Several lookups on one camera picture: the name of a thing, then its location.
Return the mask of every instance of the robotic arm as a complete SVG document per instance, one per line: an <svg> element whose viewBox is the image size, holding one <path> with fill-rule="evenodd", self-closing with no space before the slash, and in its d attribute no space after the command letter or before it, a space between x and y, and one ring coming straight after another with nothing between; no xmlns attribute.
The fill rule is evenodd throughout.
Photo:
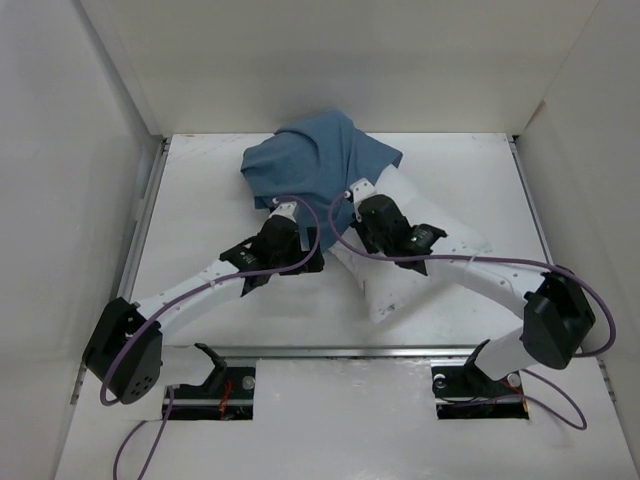
<svg viewBox="0 0 640 480"><path fill-rule="evenodd" d="M296 223L296 202L280 204L254 237L222 253L198 274L158 295L129 303L117 298L107 304L84 351L83 361L101 381L107 378L128 339L140 335L122 358L108 388L123 404L133 403L156 384L202 385L215 391L224 380L225 362L209 347L163 347L171 335L218 305L243 297L265 285L272 274L320 272L324 260L319 249L303 251ZM307 231L308 244L316 242L316 228ZM141 327L150 320L151 325Z"/></svg>
<svg viewBox="0 0 640 480"><path fill-rule="evenodd" d="M420 255L473 258L479 252L435 226L410 225L393 199L377 194L366 179L354 183L350 192L352 226L369 254L382 252L401 268L458 283L503 305L523 322L502 338L478 345L464 367L434 370L434 392L447 388L447 396L490 396L492 383L515 370L536 363L567 367L595 323L576 282L560 273L504 263L405 261L402 257Z"/></svg>

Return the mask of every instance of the white fabric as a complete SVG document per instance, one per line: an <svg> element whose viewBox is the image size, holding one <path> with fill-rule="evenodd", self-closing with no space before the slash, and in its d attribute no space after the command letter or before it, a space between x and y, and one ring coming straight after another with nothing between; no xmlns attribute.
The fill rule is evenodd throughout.
<svg viewBox="0 0 640 480"><path fill-rule="evenodd" d="M417 187L393 165L385 168L380 175L376 183L376 191L391 197L410 224L433 225L442 228L448 235L459 238L471 251L477 250L483 253L491 251L491 245L486 238L423 197ZM353 228L347 230L343 238L351 245L364 250ZM336 242L329 251L355 277L369 307L369 319L374 323L382 322L392 312L423 296L437 284L437 280L432 277L425 277L413 270L400 268L394 263L361 257L339 242Z"/></svg>

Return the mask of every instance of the white floor panel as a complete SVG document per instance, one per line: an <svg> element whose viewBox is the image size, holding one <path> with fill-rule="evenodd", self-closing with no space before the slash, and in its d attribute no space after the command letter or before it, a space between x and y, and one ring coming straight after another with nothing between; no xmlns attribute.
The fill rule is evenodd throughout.
<svg viewBox="0 0 640 480"><path fill-rule="evenodd" d="M637 480L596 361L535 370L578 402L586 431L536 405L528 421L437 420L426 360L261 361L254 420L170 422L146 478ZM135 406L107 409L97 380L88 382L57 480L111 480L134 418L159 416L159 391ZM527 393L577 421L554 390L523 382ZM137 478L157 428L150 422L132 438L120 480Z"/></svg>
<svg viewBox="0 0 640 480"><path fill-rule="evenodd" d="M424 195L489 238L494 253L542 260L527 200L502 134L376 134L404 153L400 171ZM133 298L199 271L266 218L240 174L243 151L268 135L173 137ZM242 346L474 345L517 325L510 312L442 286L373 325L351 274L326 255L321 274L274 277L181 330L172 344Z"/></svg>

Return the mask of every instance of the purple cable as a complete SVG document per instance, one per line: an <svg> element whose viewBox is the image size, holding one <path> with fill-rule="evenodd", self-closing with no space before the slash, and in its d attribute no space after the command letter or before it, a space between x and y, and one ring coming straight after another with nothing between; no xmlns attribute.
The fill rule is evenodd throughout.
<svg viewBox="0 0 640 480"><path fill-rule="evenodd" d="M329 228L331 229L333 234L336 236L337 240L342 245L344 245L348 250L352 251L353 253L355 253L357 255L360 255L360 256L363 256L365 258L370 258L372 260L381 260L383 262L407 262L407 261L408 262L415 262L415 261L426 261L426 260L463 260L463 261L467 261L467 262L473 261L473 262L484 262L484 263L510 263L510 264L514 264L514 265L529 265L529 266L532 266L532 267L539 267L539 268L543 268L543 269L546 269L546 270L550 270L552 272L555 272L555 273L558 273L560 275L563 275L566 278L576 282L584 290L586 290L587 293L596 301L596 303L598 304L598 306L602 310L602 313L604 314L605 318L607 319L607 323L609 324L609 339L607 340L607 342L603 346L601 346L600 348L597 348L596 350L593 350L592 352L577 353L577 354L574 355L574 357L576 357L576 358L595 357L596 355L600 355L600 354L606 352L607 350L609 350L613 346L613 344L615 343L616 336L617 336L616 324L615 324L615 321L613 320L613 314L611 313L611 310L609 310L609 307L607 306L605 301L598 294L598 292L596 292L589 284L587 284L587 282L585 282L584 280L579 278L574 273L568 271L567 269L559 267L557 265L552 265L552 264L546 263L546 262L539 262L537 260L527 260L527 259L523 259L523 258L484 257L484 256L471 256L471 255L416 255L416 256L408 256L408 257L387 257L387 256L384 256L384 255L373 255L371 253L368 253L365 250L361 250L359 248L354 247L353 245L348 243L344 238L342 238L342 235L340 235L340 232L336 228L335 223L333 223L333 212L336 209L336 207L338 206L338 204L343 199L347 198L347 195L348 195L348 192L343 192L338 197L336 197L333 200L333 202L331 202L331 205L329 206L329 212L327 213L327 216L328 216L328 220L329 220Z"/></svg>
<svg viewBox="0 0 640 480"><path fill-rule="evenodd" d="M117 399L114 399L114 400L107 399L107 386L111 383L111 380L113 379L113 375L117 371L118 367L122 363L122 360L127 355L129 350L131 350L131 347L133 347L135 342L138 341L138 339L142 336L142 334L145 331L147 331L147 329L158 318L160 318L160 316L163 313L165 313L171 307L173 307L174 305L186 300L187 298L192 297L193 295L196 295L196 294L198 294L198 293L200 293L200 292L212 287L213 285L217 285L217 284L219 284L221 282L224 282L226 280L232 280L232 279L235 279L235 278L255 277L255 276L258 276L258 275L275 275L275 274L278 274L278 273L284 273L284 272L288 272L290 270L295 270L295 269L303 266L304 264L306 264L309 260L311 260L311 257L313 257L313 255L315 254L316 250L320 246L320 220L318 219L318 216L316 215L316 212L313 210L313 208L311 208L311 206L307 202L305 202L302 198L296 197L295 195L284 195L282 197L278 197L276 199L275 203L279 203L284 199L291 199L291 200L295 200L296 202L300 202L302 205L304 205L304 207L307 210L309 210L309 212L311 213L311 216L313 217L313 221L315 223L317 232L316 232L316 238L315 238L315 240L313 242L311 250L309 250L309 253L307 253L307 255L302 260L300 260L299 262L296 262L293 265L289 265L287 267L271 268L271 269L267 269L267 270L254 270L254 271L250 271L250 272L237 272L237 273L232 273L232 274L229 274L229 275L224 275L224 276L222 276L220 278L217 278L214 282L209 282L209 283L205 283L203 285L200 285L199 287L196 287L196 288L194 288L192 290L189 290L188 292L183 293L179 297L176 297L173 300L167 302L156 313L151 315L151 317L149 317L149 319L145 323L143 323L138 330L136 330L136 332L131 336L131 338L129 338L129 340L127 340L127 342L124 344L124 346L122 347L120 352L118 352L118 355L116 355L116 358L114 358L113 362L111 363L111 366L109 367L109 370L107 371L107 374L105 375L104 381L102 382L102 386L100 388L100 401L102 402L103 405L111 406L111 405L115 405L116 403L118 403ZM162 418L162 423L160 424L160 429L158 430L158 434L156 435L156 439L154 440L153 446L151 447L151 450L149 451L149 455L147 456L147 460L145 461L144 466L142 467L142 470L140 471L140 475L138 476L138 480L141 480L142 477L144 476L145 472L147 471L147 468L149 467L149 464L151 463L151 459L153 458L153 454L156 451L156 447L158 446L158 443L160 442L160 437L162 436L162 432L164 431L164 427L167 425L167 421L169 420L169 415L171 414L171 410L173 408L174 391L173 391L173 387L171 387L171 386L168 387L168 390L169 390L169 404L167 405L167 410L165 411L164 417ZM136 425L129 432L127 437L124 439L124 441L120 445L120 448L118 448L118 452L116 454L116 458L115 458L114 463L113 463L113 480L118 480L118 463L120 461L120 456L122 455L124 447L126 446L127 442L129 442L131 437L145 423L147 423L147 421L143 420L138 425Z"/></svg>
<svg viewBox="0 0 640 480"><path fill-rule="evenodd" d="M531 403L535 403L536 405L540 406L541 408L543 408L544 410L549 412L551 415L556 417L558 420L566 423L567 425L569 425L572 428L575 428L576 430L584 431L584 430L587 429L587 418L584 416L584 413L582 412L582 410L580 409L578 404L569 396L569 394L567 392L562 390L558 385L553 383L551 380L547 380L546 378L538 375L537 373L533 373L532 371L527 370L526 368L523 368L520 371L526 373L527 375L531 375L534 378L537 378L538 380L540 380L543 383L546 383L551 388L553 388L556 392L558 392L560 395L562 395L567 400L567 402L569 402L569 404L571 404L573 409L577 412L578 416L580 417L580 422L582 424L578 425L577 423L572 422L567 417L565 417L561 413L558 413L553 408L549 407L548 405L546 405L545 403L541 402L537 398L532 397L530 395L524 395L522 393L514 393L512 395L501 395L499 397L488 398L486 400L478 400L478 401L474 400L474 401L471 401L471 402L456 402L456 403L454 403L452 405L454 407L475 407L477 405L491 405L491 404L496 403L498 400L504 400L504 399L508 399L508 398L519 398L519 399L523 399L523 400L528 400Z"/></svg>
<svg viewBox="0 0 640 480"><path fill-rule="evenodd" d="M158 443L160 443L160 437L162 436L162 432L164 431L164 427L167 426L167 422L169 421L169 415L171 415L171 410L173 408L173 401L175 399L175 392L173 391L173 387L168 387L169 390L169 404L167 405L167 409L164 412L164 417L162 417L162 423L160 424L160 428L158 429L158 433L156 434L156 439L153 441L153 445L151 446L151 450L149 450L149 455L142 466L142 470L140 470L140 474L138 475L138 480L141 480L144 477L144 474L147 472L147 468L149 468L149 464L151 463L151 459L153 458L153 454L156 453L156 448L158 447ZM116 458L113 460L113 480L118 480L118 464L120 463L120 457L122 456L122 452L124 451L124 447L127 445L133 434L140 430L147 420L142 420L138 425L133 427L133 430L129 432L129 435L124 439L120 448L118 448L118 453L116 453Z"/></svg>
<svg viewBox="0 0 640 480"><path fill-rule="evenodd" d="M336 239L342 245L344 245L348 250L350 250L351 252L353 252L353 253L355 253L357 255L360 255L362 257L365 257L365 258L370 258L372 260L381 260L383 262L406 262L406 261L411 261L412 262L412 261L427 261L427 260L462 260L462 261L467 261L467 262L477 261L477 262L484 262L484 263L510 263L510 264L515 264L515 265L528 265L528 266L532 266L532 267L538 267L538 268L543 268L543 269L550 270L552 272L555 272L555 273L558 273L560 275L563 275L563 276L567 277L568 279L570 279L570 280L576 282L578 285L580 285L584 290L586 290L587 293L589 293L589 295L596 301L596 303L598 304L598 306L602 310L602 313L604 314L605 318L607 319L607 323L609 325L609 339L607 340L607 342L603 346L601 346L600 348L597 348L596 350L593 350L592 352L578 353L578 354L574 355L574 357L595 357L596 355L600 355L601 353L604 353L607 350L609 350L613 346L613 344L615 343L616 336L617 336L616 324L615 324L615 321L613 319L613 314L611 313L611 310L609 310L609 307L605 303L604 299L598 294L598 292L596 292L584 280L582 280L581 278L579 278L578 276L576 276L572 272L570 272L570 271L568 271L568 270L566 270L566 269L564 269L562 267L559 267L557 265L552 265L552 264L546 263L546 262L539 262L539 261L536 261L536 260L527 260L527 259L522 259L522 258L484 257L484 256L471 256L471 255L417 255L417 256L407 256L407 257L387 257L387 256L384 256L384 255L373 255L373 254L370 254L369 252L367 252L365 250L361 250L359 248L354 247L353 245L348 243L344 238L342 238L342 235L340 234L340 232L338 231L338 229L335 226L335 223L333 222L333 213L334 213L336 207L338 206L338 204L340 202L342 202L343 199L349 198L349 195L350 195L350 192L343 192L339 196L337 196L331 202L331 205L329 206L329 211L327 213L327 217L328 217L328 221L329 221L329 228L331 229L331 231L335 235ZM524 395L524 394L503 395L503 396L500 396L500 397L491 398L491 399L487 399L487 400L471 401L471 402L460 402L460 403L456 403L455 405L456 406L462 406L462 407L475 406L475 405L487 405L487 404L495 403L495 402L497 402L498 400L501 400L501 399L521 398L521 399L529 400L532 403L535 403L535 404L539 405L540 407L545 409L547 412L549 412L550 414L554 415L555 417L557 417L559 420L563 421L564 423L566 423L570 427L573 427L573 428L575 428L577 430L586 430L587 429L587 419L585 418L584 414L582 413L582 410L580 410L580 407L578 406L578 404L564 390L562 390L559 386L557 386L556 384L554 384L550 380L547 380L546 378L541 377L540 375L538 375L536 373L533 373L530 370L522 369L522 371L527 373L528 375L531 375L534 378L537 378L541 382L546 383L551 388L556 390L560 395L562 395L571 404L571 406L576 410L576 412L578 413L578 416L580 417L582 425L578 425L576 423L573 423L571 420L567 419L566 417L564 417L560 413L556 412L551 407L545 405L540 400L538 400L538 399L536 399L534 397L531 397L529 395Z"/></svg>
<svg viewBox="0 0 640 480"><path fill-rule="evenodd" d="M122 349L118 352L118 354L116 355L116 358L113 359L113 362L111 362L111 365L107 370L107 374L104 377L104 381L102 382L102 386L100 387L100 402L104 406L109 407L111 405L115 405L116 403L118 403L118 399L109 400L107 398L107 388L108 388L108 385L111 383L111 380L113 379L113 376L115 375L116 370L118 370L118 367L122 363L122 360L124 359L124 357L127 356L127 354L129 353L133 345L138 341L138 339L142 336L142 334L146 332L149 329L149 327L151 327L151 325L153 325L153 323L156 320L158 320L158 318L160 318L160 316L162 316L162 314L164 314L167 310L169 310L176 304L186 300L187 298L190 298L193 295L196 295L204 290L207 290L208 288L211 288L213 285L217 285L226 280L232 280L235 278L256 277L258 275L275 275L277 273L284 273L290 270L295 270L296 268L303 266L305 263L311 260L311 257L313 257L313 255L315 254L316 250L320 245L320 220L318 220L318 216L316 215L316 212L313 210L313 208L311 208L311 205L305 202L302 198L296 197L295 195L284 195L282 197L278 197L276 200L276 203L280 203L282 200L285 200L285 199L291 199L291 200L295 200L296 202L300 202L302 205L304 205L304 207L307 210L309 210L309 212L311 213L311 216L313 217L313 221L315 222L315 226L317 228L317 234L316 234L315 241L313 242L313 246L311 247L311 250L309 250L309 253L299 262L294 263L293 265L289 265L287 267L271 268L268 270L254 270L250 272L237 272L229 275L224 275L220 278L217 278L212 283L204 283L199 287L189 290L188 292L183 293L179 297L176 297L173 300L167 302L156 313L151 315L151 317L149 317L149 319L145 323L143 323L138 330L135 331L135 333L131 336L131 338L127 340L127 342L124 344Z"/></svg>

